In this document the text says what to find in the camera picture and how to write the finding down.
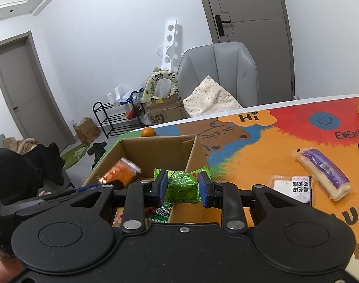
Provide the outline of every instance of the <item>orange snack package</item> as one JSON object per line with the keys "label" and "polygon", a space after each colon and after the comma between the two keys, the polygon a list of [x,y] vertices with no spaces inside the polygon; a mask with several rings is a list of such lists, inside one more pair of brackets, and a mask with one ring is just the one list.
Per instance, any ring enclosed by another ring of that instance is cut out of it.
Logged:
{"label": "orange snack package", "polygon": [[122,157],[101,179],[98,180],[98,182],[100,184],[105,184],[111,181],[120,180],[123,185],[127,185],[131,179],[140,172],[141,170],[137,165]]}

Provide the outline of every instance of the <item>person's hand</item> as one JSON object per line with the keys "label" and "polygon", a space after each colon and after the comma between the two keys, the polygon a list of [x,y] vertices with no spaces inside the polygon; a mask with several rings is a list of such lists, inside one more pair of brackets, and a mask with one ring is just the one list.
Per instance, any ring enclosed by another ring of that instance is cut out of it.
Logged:
{"label": "person's hand", "polygon": [[23,271],[14,257],[0,257],[0,283],[7,283]]}

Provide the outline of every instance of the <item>colorful table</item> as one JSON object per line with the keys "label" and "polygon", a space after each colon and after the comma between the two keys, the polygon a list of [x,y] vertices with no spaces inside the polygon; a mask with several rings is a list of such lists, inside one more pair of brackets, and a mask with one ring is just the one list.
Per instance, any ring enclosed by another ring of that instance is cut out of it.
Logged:
{"label": "colorful table", "polygon": [[[273,175],[308,175],[291,155],[315,147],[350,179],[352,193],[330,200],[314,183],[313,206],[346,222],[357,245],[348,270],[359,279],[359,114],[357,95],[243,108],[156,127],[158,135],[197,134],[213,180],[240,189],[268,184]],[[139,131],[126,136],[137,136]]]}

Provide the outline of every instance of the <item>beige blanket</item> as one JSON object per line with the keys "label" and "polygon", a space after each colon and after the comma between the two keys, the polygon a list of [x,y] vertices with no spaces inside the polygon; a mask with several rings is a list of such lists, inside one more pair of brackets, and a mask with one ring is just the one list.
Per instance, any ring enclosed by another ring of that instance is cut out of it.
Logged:
{"label": "beige blanket", "polygon": [[210,76],[206,77],[183,101],[183,106],[190,117],[227,112],[242,107],[227,90]]}
{"label": "beige blanket", "polygon": [[7,137],[3,139],[3,147],[18,154],[25,154],[32,150],[37,145],[36,140],[31,137],[27,139],[16,140],[14,137]]}

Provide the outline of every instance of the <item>gray chair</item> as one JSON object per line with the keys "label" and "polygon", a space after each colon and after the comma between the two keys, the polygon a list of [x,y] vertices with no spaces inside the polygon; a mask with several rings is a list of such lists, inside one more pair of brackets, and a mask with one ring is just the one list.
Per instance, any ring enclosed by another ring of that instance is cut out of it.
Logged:
{"label": "gray chair", "polygon": [[188,97],[207,75],[244,108],[258,105],[257,69],[241,42],[221,42],[187,50],[177,74],[181,98]]}

